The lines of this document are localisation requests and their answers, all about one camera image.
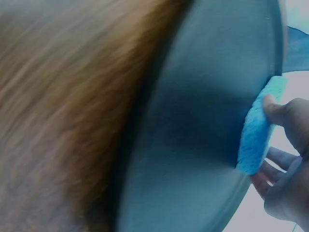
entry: sponge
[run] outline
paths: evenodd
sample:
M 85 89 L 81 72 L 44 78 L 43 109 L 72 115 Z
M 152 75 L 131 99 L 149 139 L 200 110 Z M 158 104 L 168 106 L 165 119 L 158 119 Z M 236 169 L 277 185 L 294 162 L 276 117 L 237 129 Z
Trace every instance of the sponge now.
M 273 76 L 259 93 L 245 118 L 236 169 L 248 175 L 253 175 L 259 170 L 267 154 L 268 142 L 274 129 L 264 114 L 263 98 L 267 94 L 271 94 L 278 102 L 283 95 L 286 83 L 285 77 Z

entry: finger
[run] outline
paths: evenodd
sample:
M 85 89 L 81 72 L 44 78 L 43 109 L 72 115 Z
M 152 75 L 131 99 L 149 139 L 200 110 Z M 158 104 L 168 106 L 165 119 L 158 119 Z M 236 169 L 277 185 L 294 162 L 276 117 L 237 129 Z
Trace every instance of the finger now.
M 250 179 L 256 191 L 264 200 L 268 191 L 271 188 L 271 186 L 267 182 L 266 176 L 261 171 L 259 171 L 257 174 L 250 176 Z
M 271 166 L 266 161 L 263 162 L 260 171 L 265 175 L 265 177 L 272 183 L 275 184 L 278 180 L 280 180 L 284 173 L 279 171 L 278 169 Z
M 271 95 L 266 95 L 263 99 L 263 109 L 266 117 L 272 124 L 283 126 L 285 115 L 285 107 L 275 103 L 275 99 Z
M 267 158 L 273 161 L 276 165 L 287 171 L 292 162 L 297 159 L 297 156 L 281 151 L 274 147 L 270 147 L 267 153 Z

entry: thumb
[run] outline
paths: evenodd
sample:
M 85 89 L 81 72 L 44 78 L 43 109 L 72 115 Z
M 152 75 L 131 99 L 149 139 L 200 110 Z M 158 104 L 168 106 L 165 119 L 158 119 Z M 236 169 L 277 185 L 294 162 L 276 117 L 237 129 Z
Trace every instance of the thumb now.
M 284 105 L 276 104 L 275 98 L 272 95 L 266 95 L 263 99 L 263 109 L 270 123 L 283 126 L 285 117 Z

